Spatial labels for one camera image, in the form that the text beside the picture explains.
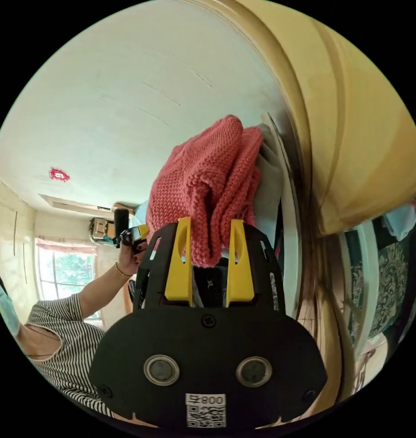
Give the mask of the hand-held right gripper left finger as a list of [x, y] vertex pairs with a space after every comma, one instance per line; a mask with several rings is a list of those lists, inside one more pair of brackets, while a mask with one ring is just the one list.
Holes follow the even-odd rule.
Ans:
[[191, 306], [191, 218], [180, 218], [177, 223], [167, 276], [165, 298], [169, 303]]

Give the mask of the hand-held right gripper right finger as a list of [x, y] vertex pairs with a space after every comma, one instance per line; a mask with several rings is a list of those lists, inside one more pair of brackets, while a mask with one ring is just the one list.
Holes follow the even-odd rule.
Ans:
[[250, 259], [242, 220], [231, 221], [226, 306], [249, 305], [255, 297]]

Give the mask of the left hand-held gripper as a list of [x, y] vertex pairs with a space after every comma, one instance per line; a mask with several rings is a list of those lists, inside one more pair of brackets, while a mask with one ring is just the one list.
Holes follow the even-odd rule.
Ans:
[[122, 231], [113, 239], [114, 246], [119, 249], [122, 245], [132, 249], [134, 254], [141, 252], [140, 246], [147, 241], [149, 227], [147, 225], [138, 225]]

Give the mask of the person's left hand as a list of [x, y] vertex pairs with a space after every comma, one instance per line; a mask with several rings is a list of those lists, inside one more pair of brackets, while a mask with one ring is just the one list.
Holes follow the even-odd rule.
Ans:
[[135, 275], [146, 249], [146, 240], [141, 240], [135, 250], [132, 246], [121, 243], [119, 256], [115, 264], [117, 270], [125, 277], [132, 277]]

